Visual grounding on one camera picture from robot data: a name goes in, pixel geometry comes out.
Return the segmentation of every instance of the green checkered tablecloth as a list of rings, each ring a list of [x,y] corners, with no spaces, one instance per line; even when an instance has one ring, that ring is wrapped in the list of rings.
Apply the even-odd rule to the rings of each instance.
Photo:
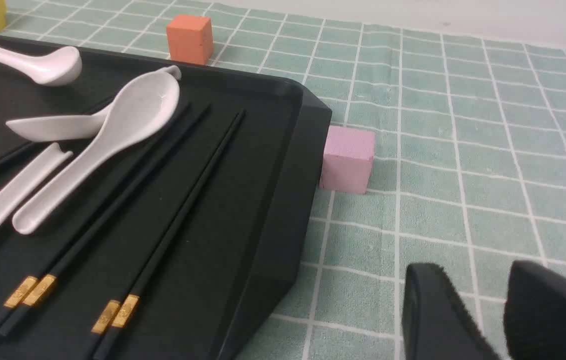
[[[566,276],[566,49],[190,0],[7,3],[4,34],[164,59],[173,16],[209,16],[210,65],[298,80],[376,133],[369,191],[317,191],[297,283],[242,360],[403,358],[404,269],[425,261],[505,354],[512,260]]]

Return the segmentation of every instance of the white ceramic spoon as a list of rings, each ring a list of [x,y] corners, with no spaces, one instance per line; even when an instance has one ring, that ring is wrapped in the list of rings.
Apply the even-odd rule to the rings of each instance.
[[[0,226],[20,202],[71,155],[71,151],[63,152],[57,143],[53,143],[3,187],[0,191]]]
[[[160,68],[157,71],[169,73],[176,80],[182,77],[178,66]],[[107,114],[110,103],[99,112],[91,115],[63,115],[18,118],[5,123],[13,132],[32,142],[70,141],[90,139],[98,134]]]
[[[67,85],[81,75],[81,53],[73,46],[59,48],[45,56],[29,56],[0,47],[0,63],[48,87]]]
[[[100,164],[168,123],[179,95],[177,80],[165,72],[149,72],[131,80],[116,95],[91,144],[14,214],[14,228],[21,234],[34,232]]]

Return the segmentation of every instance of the orange foam cube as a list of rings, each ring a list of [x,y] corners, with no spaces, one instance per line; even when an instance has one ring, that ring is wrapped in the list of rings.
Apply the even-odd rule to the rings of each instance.
[[[172,60],[204,65],[214,51],[212,19],[190,14],[177,15],[167,25],[167,42]]]

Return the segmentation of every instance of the black chopstick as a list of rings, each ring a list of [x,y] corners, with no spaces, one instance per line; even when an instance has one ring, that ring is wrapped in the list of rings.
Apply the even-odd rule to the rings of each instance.
[[[175,116],[175,119],[179,119],[181,116],[186,114],[189,111],[190,103],[187,103],[182,109],[180,109]],[[134,171],[137,171],[138,168],[143,166],[141,162],[143,159],[147,157],[158,145],[161,143],[162,139],[166,136],[171,126],[173,126],[175,121],[172,121],[168,128],[157,134],[157,136],[152,137],[148,143],[143,147],[141,155],[136,159],[136,161],[130,167],[130,170],[124,175],[121,176],[114,186],[110,187],[109,194],[104,197],[104,202],[106,203],[113,194],[120,193],[122,191],[121,187],[126,186],[125,182],[129,180],[129,178],[133,178]],[[96,206],[93,209],[92,214],[88,216],[88,218],[93,217],[97,214],[100,206]],[[102,217],[109,218],[113,214],[113,211],[104,212]],[[8,297],[8,299],[3,303],[3,306],[0,309],[0,326],[6,321],[9,315],[13,312],[13,310],[20,304],[20,301],[24,300],[26,296],[28,296],[29,292],[34,289],[34,287],[38,284],[39,280],[44,276],[52,266],[58,261],[58,259],[70,248],[73,241],[79,236],[81,230],[84,230],[84,227],[77,227],[76,230],[69,235],[65,235],[65,239],[61,241],[61,245],[57,248],[56,251],[52,252],[49,260],[40,266],[39,269],[36,271],[32,271],[30,275],[26,276],[24,280],[18,285],[17,289]]]
[[[118,196],[112,200],[106,209],[102,211],[102,214],[86,229],[84,233],[73,244],[69,243],[67,248],[63,248],[51,259],[51,261],[45,266],[45,269],[38,273],[37,278],[44,275],[36,286],[29,291],[27,294],[21,296],[22,301],[14,301],[16,305],[8,312],[6,318],[0,325],[0,337],[8,336],[11,331],[27,316],[27,314],[33,309],[34,305],[38,305],[42,302],[43,297],[49,294],[51,285],[57,282],[57,279],[63,275],[63,272],[74,262],[81,252],[86,248],[89,242],[95,237],[95,235],[101,230],[109,219],[111,219],[116,212],[131,198],[132,194],[136,193],[136,189],[145,182],[145,180],[161,167],[164,160],[170,155],[173,148],[177,146],[182,138],[187,134],[189,129],[191,129],[201,117],[205,116],[209,110],[210,105],[207,104],[203,109],[194,115],[194,121],[188,123],[187,127],[178,133],[178,135],[170,137],[170,131],[166,130],[161,132],[161,138],[166,137],[166,145],[159,145],[159,148],[155,152],[145,159],[142,159],[142,167],[140,170],[136,170],[133,175],[132,180],[125,184],[125,187],[120,191]],[[185,111],[189,109],[189,105],[181,111],[176,119]]]
[[[147,260],[137,272],[138,275],[135,280],[125,292],[119,294],[118,297],[107,303],[104,311],[91,330],[85,351],[80,359],[104,360],[107,357],[116,339],[118,339],[118,336],[123,331],[125,324],[132,316],[132,312],[137,308],[138,302],[141,296],[143,296],[143,292],[147,288],[150,280],[152,280],[152,276],[157,273],[157,268],[161,264],[161,260],[164,259],[170,245],[175,242],[177,233],[184,219],[196,202],[198,194],[200,194],[201,189],[205,186],[214,167],[218,164],[227,144],[231,141],[233,134],[239,127],[244,114],[244,110],[236,114],[232,123],[230,123],[230,127],[228,127],[225,132],[223,139],[216,147],[216,150],[214,150],[214,153],[209,157],[205,168],[203,168],[198,175],[196,182],[189,188],[189,194],[185,201],[172,209],[171,215],[173,215],[173,220],[166,227],[152,253],[148,255]]]

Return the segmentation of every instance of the white wall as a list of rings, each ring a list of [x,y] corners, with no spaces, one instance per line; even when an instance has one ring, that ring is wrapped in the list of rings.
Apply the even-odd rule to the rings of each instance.
[[[220,0],[228,5],[566,46],[566,0]]]

